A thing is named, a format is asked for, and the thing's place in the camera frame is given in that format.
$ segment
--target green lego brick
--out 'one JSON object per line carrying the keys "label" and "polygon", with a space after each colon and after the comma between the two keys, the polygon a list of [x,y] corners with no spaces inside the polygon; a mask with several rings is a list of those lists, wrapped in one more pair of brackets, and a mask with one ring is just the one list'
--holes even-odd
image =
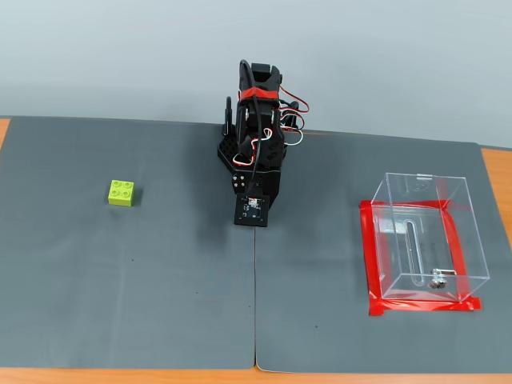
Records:
{"label": "green lego brick", "polygon": [[109,191],[109,204],[113,206],[131,206],[134,198],[134,184],[112,180]]}

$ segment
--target black wire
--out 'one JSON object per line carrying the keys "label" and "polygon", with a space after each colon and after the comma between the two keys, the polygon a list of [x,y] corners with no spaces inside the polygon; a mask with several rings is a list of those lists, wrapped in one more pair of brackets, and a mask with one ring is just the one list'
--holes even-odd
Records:
{"label": "black wire", "polygon": [[[256,81],[254,80],[253,71],[250,68],[250,64],[247,62],[247,60],[241,60],[240,61],[241,66],[245,66],[246,72],[249,75],[249,81],[250,81],[250,87],[253,88],[256,84]],[[254,158],[254,168],[252,176],[250,177],[249,187],[247,190],[249,192],[252,191],[253,184],[254,184],[254,176],[256,175],[256,167],[258,166],[258,160],[259,160],[259,153],[260,153],[260,144],[262,143],[262,135],[263,135],[263,129],[262,129],[262,116],[259,113],[259,106],[258,106],[258,100],[256,99],[256,94],[253,94],[253,102],[254,102],[254,112],[256,113],[256,119],[258,120],[258,148],[256,149],[256,157]]]}
{"label": "black wire", "polygon": [[286,104],[287,106],[290,106],[292,108],[295,108],[294,106],[291,105],[291,102],[287,102],[286,100],[283,100],[282,98],[279,99],[279,102],[281,104]]}

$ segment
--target red tape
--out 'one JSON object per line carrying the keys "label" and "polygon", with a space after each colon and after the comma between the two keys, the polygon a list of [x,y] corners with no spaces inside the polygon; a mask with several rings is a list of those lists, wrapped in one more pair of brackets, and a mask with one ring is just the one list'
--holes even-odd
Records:
{"label": "red tape", "polygon": [[[438,208],[441,210],[441,217],[446,228],[446,237],[452,253],[452,260],[455,271],[458,275],[466,274],[464,254],[458,239],[455,222],[451,215],[444,209],[448,202],[412,202],[400,204],[400,206],[421,206]],[[411,299],[385,299],[382,298],[381,283],[378,273],[377,244],[375,241],[374,219],[371,209],[371,201],[364,200],[359,206],[362,227],[362,242],[366,264],[366,278],[368,281],[368,297],[370,299],[370,316],[380,316],[385,310],[480,310],[482,304],[480,298],[469,296],[462,302],[452,300],[411,300]],[[458,284],[458,291],[464,292],[469,289],[468,281],[461,279]]]}
{"label": "red tape", "polygon": [[279,99],[279,92],[276,90],[262,90],[261,88],[253,86],[252,88],[240,92],[240,100],[243,100],[244,98],[252,98],[254,94],[257,98],[269,98],[272,100]]}

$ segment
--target white wall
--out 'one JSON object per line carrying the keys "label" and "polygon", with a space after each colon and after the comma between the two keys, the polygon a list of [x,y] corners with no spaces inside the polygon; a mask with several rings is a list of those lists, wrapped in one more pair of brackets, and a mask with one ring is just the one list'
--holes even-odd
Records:
{"label": "white wall", "polygon": [[0,0],[0,114],[221,122],[238,62],[306,128],[512,147],[510,0]]}

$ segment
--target white cable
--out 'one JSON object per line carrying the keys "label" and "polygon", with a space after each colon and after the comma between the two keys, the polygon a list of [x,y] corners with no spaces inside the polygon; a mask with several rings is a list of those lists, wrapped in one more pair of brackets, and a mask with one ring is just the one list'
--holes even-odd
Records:
{"label": "white cable", "polygon": [[[264,142],[265,140],[268,140],[269,138],[272,137],[272,129],[270,129],[270,128],[264,128],[263,133],[265,134],[266,137],[262,138],[262,142]],[[254,146],[254,143],[257,140],[258,140],[258,138],[253,138],[250,141],[250,145],[253,147],[253,155],[250,158],[250,162],[239,162],[238,160],[235,160],[235,158],[239,155],[239,154],[236,154],[235,156],[233,156],[233,164],[235,164],[237,166],[252,166],[253,162],[254,162],[254,152],[256,151],[256,147]]]}
{"label": "white cable", "polygon": [[289,132],[299,132],[301,134],[301,138],[300,138],[300,140],[298,142],[293,142],[291,144],[285,142],[285,144],[288,145],[288,146],[297,146],[304,139],[304,133],[301,130],[290,130]]}

